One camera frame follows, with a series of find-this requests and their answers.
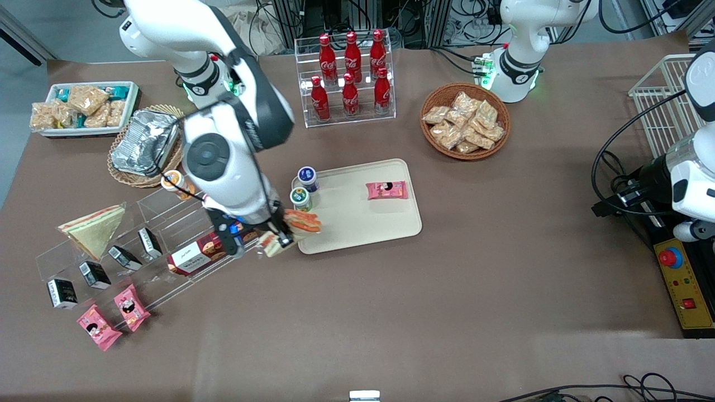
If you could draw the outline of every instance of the brown table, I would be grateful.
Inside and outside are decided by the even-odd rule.
[[[111,139],[32,135],[0,215],[0,399],[343,401],[374,388],[386,402],[496,401],[646,371],[715,393],[715,341],[680,339],[648,250],[589,209],[593,157],[634,113],[626,91],[663,55],[684,52],[684,35],[554,46],[533,93],[509,106],[509,143],[480,162],[442,156],[418,125],[427,94],[466,75],[429,51],[396,52],[397,119],[306,130],[299,113],[288,144],[260,161],[285,199],[303,165],[402,158],[421,234],[251,254],[106,353],[74,312],[50,308],[34,258],[63,240],[58,224],[150,190],[107,174]],[[262,66],[299,110],[292,57]],[[142,106],[190,108],[165,63],[50,70],[53,83],[129,79]],[[645,149],[633,132],[613,148],[631,169]]]

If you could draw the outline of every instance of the pink wrapper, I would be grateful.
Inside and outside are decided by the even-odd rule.
[[[381,200],[383,198],[407,199],[407,185],[405,182],[378,182],[367,183],[368,200]]]
[[[87,331],[102,352],[109,349],[122,334],[102,317],[96,304],[92,305],[85,314],[82,314],[77,323]]]
[[[114,298],[114,303],[122,312],[122,317],[127,322],[127,326],[132,332],[136,331],[139,324],[151,314],[144,308],[142,302],[137,296],[137,289],[134,285],[129,285],[124,292],[121,292]]]

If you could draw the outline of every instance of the coca-cola bottle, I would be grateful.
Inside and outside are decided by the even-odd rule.
[[[320,86],[319,76],[312,76],[310,81],[312,81],[313,84],[313,88],[310,91],[310,98],[313,100],[313,108],[315,109],[317,120],[321,123],[325,123],[330,119],[330,106],[327,104],[327,92],[325,88]]]
[[[360,50],[357,48],[356,41],[358,34],[353,31],[347,33],[347,47],[345,48],[345,69],[352,74],[355,82],[363,80],[363,72],[360,70]]]
[[[382,29],[373,31],[373,47],[370,48],[370,77],[373,82],[378,79],[378,70],[385,66],[385,45]]]
[[[337,66],[335,65],[335,52],[330,47],[330,36],[327,34],[320,35],[320,71],[322,79],[326,87],[334,87],[337,85]]]
[[[355,88],[355,78],[351,73],[346,72],[342,77],[345,78],[345,86],[342,88],[342,110],[345,112],[345,116],[350,119],[360,111],[357,98],[358,89]]]
[[[375,81],[375,113],[387,114],[390,111],[390,82],[388,69],[381,67],[378,70],[378,80]]]

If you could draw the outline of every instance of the clear acrylic display shelf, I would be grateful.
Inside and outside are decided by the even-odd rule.
[[[318,61],[318,52],[320,43],[318,38],[302,38],[295,40],[295,63],[298,70],[298,87],[300,89],[300,100],[303,107],[303,117],[305,119],[305,127],[320,127],[331,124],[343,124],[353,122],[365,122],[368,120],[378,119],[394,119],[397,116],[395,108],[395,72],[393,70],[393,51],[390,44],[390,34],[388,30],[383,31],[385,38],[385,67],[388,69],[388,80],[390,81],[390,110],[387,114],[375,113],[375,83],[370,78],[370,47],[373,45],[373,36],[371,31],[359,31],[357,33],[357,46],[360,49],[363,80],[357,84],[357,97],[360,103],[360,112],[357,116],[347,118],[342,112],[342,88],[345,86],[345,80],[342,75],[345,73],[345,46],[347,41],[345,34],[335,34],[330,36],[330,45],[335,51],[335,64],[337,65],[338,85],[334,87],[326,87],[327,101],[330,105],[330,120],[321,123],[317,120],[317,115],[313,109],[312,100],[310,98],[310,90],[312,82],[310,77],[314,75],[322,79],[320,72],[320,62]]]
[[[148,227],[157,237],[161,257],[151,259],[144,251],[137,234],[143,227]],[[181,201],[171,192],[157,190],[138,202],[127,204],[122,222],[109,242],[109,247],[118,245],[139,258],[143,262],[139,270],[122,267],[105,251],[99,263],[112,285],[105,290],[90,288],[79,271],[79,264],[92,259],[71,240],[37,256],[37,267],[45,285],[54,278],[72,281],[78,299],[73,310],[83,313],[92,304],[97,304],[104,317],[121,328],[124,319],[114,304],[114,296],[130,284],[134,283],[144,306],[153,310],[232,260],[225,256],[191,277],[169,271],[167,256],[212,231],[213,226],[201,202],[194,198]],[[47,306],[51,308],[49,296]]]

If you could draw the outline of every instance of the round wicker basket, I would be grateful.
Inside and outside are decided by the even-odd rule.
[[[432,134],[430,133],[430,125],[425,123],[424,120],[422,120],[422,116],[427,114],[427,112],[429,112],[430,109],[432,109],[434,106],[452,107],[452,102],[457,97],[457,94],[459,94],[459,92],[461,91],[464,91],[464,93],[466,93],[473,99],[486,99],[497,110],[497,123],[499,123],[499,125],[504,128],[504,137],[502,137],[499,141],[496,142],[494,148],[489,150],[478,149],[469,154],[461,154],[459,152],[446,149],[435,141],[435,139],[432,137]],[[437,151],[460,160],[477,160],[492,155],[504,146],[506,140],[509,138],[509,134],[511,133],[511,119],[509,118],[509,111],[506,109],[506,105],[504,105],[504,102],[502,102],[501,99],[499,99],[492,92],[489,92],[476,84],[469,84],[467,82],[453,82],[452,84],[443,85],[432,91],[432,93],[427,96],[427,99],[425,99],[425,104],[422,106],[422,113],[420,114],[420,126],[422,127],[422,133],[425,135],[427,141],[429,141],[429,143],[432,144],[432,146],[436,148]]]
[[[181,110],[179,110],[176,107],[169,106],[168,104],[156,104],[156,105],[149,106],[146,109],[151,110],[153,112],[173,114],[176,117],[184,116],[184,112],[182,112]],[[130,185],[132,187],[138,187],[138,188],[156,187],[162,181],[161,175],[157,175],[154,177],[145,177],[145,176],[140,176],[140,175],[134,175],[132,173],[120,172],[119,170],[115,169],[114,166],[112,166],[112,152],[114,151],[114,149],[117,148],[117,145],[119,145],[119,143],[124,138],[125,134],[127,133],[127,129],[129,128],[129,125],[131,123],[132,123],[132,119],[129,119],[129,122],[127,123],[127,125],[122,127],[121,132],[119,132],[119,135],[117,135],[117,138],[114,140],[112,147],[109,148],[109,155],[107,155],[107,169],[109,169],[109,173],[112,175],[112,177],[114,179],[117,180],[117,182],[124,183],[126,185]],[[169,158],[168,158],[166,166],[164,167],[165,170],[176,169],[177,166],[179,166],[179,163],[181,162],[181,158],[182,158],[181,138],[182,138],[182,129],[180,127],[178,139],[174,143],[174,146],[172,147],[171,151],[169,151]]]

